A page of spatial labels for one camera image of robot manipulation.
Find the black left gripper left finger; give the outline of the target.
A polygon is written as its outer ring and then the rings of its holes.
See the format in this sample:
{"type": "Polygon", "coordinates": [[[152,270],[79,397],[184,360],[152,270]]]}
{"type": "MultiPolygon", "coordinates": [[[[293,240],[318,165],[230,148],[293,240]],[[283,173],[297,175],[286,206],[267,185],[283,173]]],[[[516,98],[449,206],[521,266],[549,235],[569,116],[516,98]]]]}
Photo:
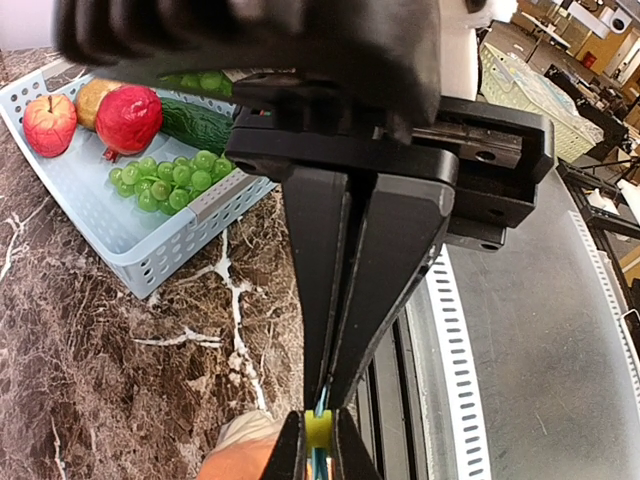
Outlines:
{"type": "Polygon", "coordinates": [[[306,478],[306,428],[302,411],[290,412],[283,422],[262,480],[306,478]]]}

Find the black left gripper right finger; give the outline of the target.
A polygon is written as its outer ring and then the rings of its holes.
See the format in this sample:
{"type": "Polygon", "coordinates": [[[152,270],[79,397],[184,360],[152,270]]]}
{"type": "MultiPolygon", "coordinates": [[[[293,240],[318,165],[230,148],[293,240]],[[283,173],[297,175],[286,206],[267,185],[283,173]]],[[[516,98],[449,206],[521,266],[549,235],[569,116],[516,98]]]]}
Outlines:
{"type": "Polygon", "coordinates": [[[332,419],[332,475],[337,480],[381,480],[350,412],[341,408],[332,419]]]}

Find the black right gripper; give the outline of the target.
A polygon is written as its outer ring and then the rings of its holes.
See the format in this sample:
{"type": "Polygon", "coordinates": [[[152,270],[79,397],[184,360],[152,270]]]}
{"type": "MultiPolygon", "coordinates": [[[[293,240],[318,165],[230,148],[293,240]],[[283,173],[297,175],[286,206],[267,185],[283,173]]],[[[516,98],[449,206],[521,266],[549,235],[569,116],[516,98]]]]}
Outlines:
{"type": "Polygon", "coordinates": [[[415,128],[403,144],[392,135],[404,124],[328,82],[260,73],[236,82],[232,98],[239,106],[226,154],[245,173],[276,183],[297,167],[382,173],[344,290],[329,406],[348,403],[393,316],[437,256],[450,214],[447,243],[498,250],[507,229],[535,209],[537,186],[554,165],[550,120],[487,103],[444,97],[434,124],[415,128]]]}

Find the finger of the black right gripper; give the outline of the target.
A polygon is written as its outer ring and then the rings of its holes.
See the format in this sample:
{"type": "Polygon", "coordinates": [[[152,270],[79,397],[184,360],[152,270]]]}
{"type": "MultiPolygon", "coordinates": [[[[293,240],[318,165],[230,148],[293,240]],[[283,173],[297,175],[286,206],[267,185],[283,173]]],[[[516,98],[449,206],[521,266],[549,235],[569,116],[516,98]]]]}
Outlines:
{"type": "Polygon", "coordinates": [[[283,182],[286,220],[302,309],[304,404],[327,381],[351,196],[344,173],[295,167],[283,182]]]}

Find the orange fruit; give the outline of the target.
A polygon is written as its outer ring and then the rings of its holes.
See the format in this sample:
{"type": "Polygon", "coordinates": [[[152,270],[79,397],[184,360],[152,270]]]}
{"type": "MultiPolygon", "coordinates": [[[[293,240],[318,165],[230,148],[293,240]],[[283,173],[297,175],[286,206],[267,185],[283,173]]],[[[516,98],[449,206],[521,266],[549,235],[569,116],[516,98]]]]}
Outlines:
{"type": "Polygon", "coordinates": [[[212,452],[203,462],[198,480],[260,479],[274,448],[274,436],[231,444],[212,452]]]}

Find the clear zip top bag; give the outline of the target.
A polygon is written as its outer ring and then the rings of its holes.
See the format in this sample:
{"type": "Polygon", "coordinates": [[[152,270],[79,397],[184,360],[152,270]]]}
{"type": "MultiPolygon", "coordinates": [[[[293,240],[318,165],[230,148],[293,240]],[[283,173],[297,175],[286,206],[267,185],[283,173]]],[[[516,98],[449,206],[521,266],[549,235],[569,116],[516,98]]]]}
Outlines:
{"type": "Polygon", "coordinates": [[[263,410],[244,413],[221,429],[214,449],[205,457],[199,479],[262,479],[269,462],[276,459],[294,461],[298,474],[286,472],[287,479],[335,479],[335,462],[329,444],[331,411],[327,407],[327,391],[323,390],[314,410],[304,413],[304,440],[299,450],[284,446],[285,422],[275,420],[263,410]]]}

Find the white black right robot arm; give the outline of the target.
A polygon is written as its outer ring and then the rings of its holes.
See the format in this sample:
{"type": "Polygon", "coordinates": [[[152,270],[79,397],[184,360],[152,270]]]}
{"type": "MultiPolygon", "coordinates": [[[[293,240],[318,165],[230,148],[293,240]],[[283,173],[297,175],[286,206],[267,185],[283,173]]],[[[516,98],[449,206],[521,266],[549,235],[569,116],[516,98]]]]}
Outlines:
{"type": "Polygon", "coordinates": [[[343,407],[448,239],[498,247],[553,163],[540,116],[477,104],[473,30],[444,36],[438,124],[411,146],[287,131],[243,111],[228,154],[283,190],[304,320],[304,404],[343,407]]]}

